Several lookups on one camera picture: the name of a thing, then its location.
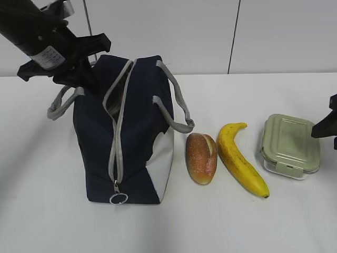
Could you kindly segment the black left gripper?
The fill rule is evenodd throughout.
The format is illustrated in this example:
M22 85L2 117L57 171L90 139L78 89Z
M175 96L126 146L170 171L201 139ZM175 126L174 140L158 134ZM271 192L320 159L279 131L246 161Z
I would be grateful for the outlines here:
M65 38L53 41L46 48L31 56L31 60L19 67L17 76L28 81L34 76L48 76L56 84L83 87L97 93L100 84L88 57L111 49L111 41L104 34Z

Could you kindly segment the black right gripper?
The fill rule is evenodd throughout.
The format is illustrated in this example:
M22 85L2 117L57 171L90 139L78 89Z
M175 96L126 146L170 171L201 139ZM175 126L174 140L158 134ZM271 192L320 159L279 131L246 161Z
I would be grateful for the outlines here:
M331 112L319 123L312 127L311 137L313 138L334 138L334 150L337 150L336 137L336 94L330 97Z

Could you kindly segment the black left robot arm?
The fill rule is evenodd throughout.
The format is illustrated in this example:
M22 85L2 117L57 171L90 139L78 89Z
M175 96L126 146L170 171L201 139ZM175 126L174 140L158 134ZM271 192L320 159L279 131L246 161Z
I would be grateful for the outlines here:
M67 17L73 14L69 1L53 1L38 8L32 1L1 1L1 34L31 60L17 72L24 81L48 76L56 84L100 89L89 56L109 52L111 41L104 34L77 37Z

